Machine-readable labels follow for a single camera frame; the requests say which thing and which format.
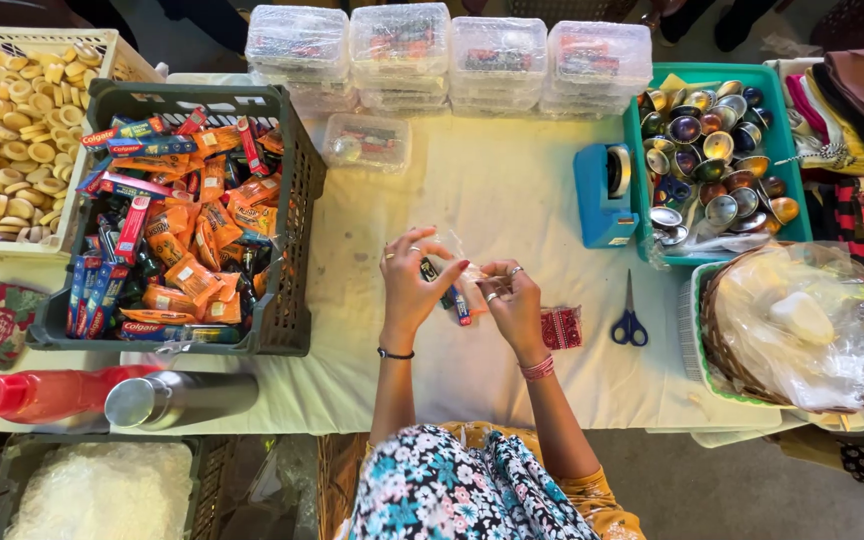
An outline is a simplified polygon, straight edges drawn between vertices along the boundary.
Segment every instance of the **red bottle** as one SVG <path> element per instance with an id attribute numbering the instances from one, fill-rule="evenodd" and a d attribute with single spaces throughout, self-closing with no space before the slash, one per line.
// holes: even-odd
<path id="1" fill-rule="evenodd" d="M 81 412 L 102 412 L 113 387 L 157 370 L 155 366 L 127 365 L 99 371 L 0 374 L 0 417 L 18 424 L 49 424 Z"/>

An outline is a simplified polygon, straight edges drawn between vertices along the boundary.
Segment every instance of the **stainless steel bottle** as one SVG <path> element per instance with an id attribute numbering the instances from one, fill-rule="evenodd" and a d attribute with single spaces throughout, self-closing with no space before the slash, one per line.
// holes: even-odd
<path id="1" fill-rule="evenodd" d="M 105 398 L 118 428 L 157 432 L 247 411 L 258 399 L 251 374 L 156 371 L 119 382 Z"/>

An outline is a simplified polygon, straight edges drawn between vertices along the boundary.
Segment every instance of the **yellow sleeve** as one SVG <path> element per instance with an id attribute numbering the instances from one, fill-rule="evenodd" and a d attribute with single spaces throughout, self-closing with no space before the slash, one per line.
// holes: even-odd
<path id="1" fill-rule="evenodd" d="M 616 502 L 603 469 L 584 478 L 556 478 L 556 484 L 602 540 L 645 540 L 639 518 Z"/>

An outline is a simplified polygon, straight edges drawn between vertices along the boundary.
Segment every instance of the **scissors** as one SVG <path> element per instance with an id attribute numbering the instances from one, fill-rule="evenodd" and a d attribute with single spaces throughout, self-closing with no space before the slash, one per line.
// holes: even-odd
<path id="1" fill-rule="evenodd" d="M 632 301 L 632 270 L 629 270 L 629 282 L 626 287 L 625 313 L 612 326 L 611 338 L 619 345 L 631 343 L 632 347 L 643 347 L 649 342 L 649 332 L 645 331 L 645 326 L 636 317 L 636 306 Z"/>
<path id="2" fill-rule="evenodd" d="M 671 174 L 662 175 L 655 186 L 655 202 L 660 205 L 667 205 L 672 201 L 683 202 L 689 199 L 691 194 L 692 186 Z"/>

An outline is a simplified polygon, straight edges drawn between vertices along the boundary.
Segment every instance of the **red patterned cloth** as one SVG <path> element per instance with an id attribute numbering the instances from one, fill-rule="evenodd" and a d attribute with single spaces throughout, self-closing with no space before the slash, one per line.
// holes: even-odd
<path id="1" fill-rule="evenodd" d="M 582 305 L 543 307 L 542 340 L 552 351 L 582 347 Z"/>
<path id="2" fill-rule="evenodd" d="M 25 330 L 36 320 L 45 293 L 0 281 L 0 370 L 16 365 L 25 350 Z"/>

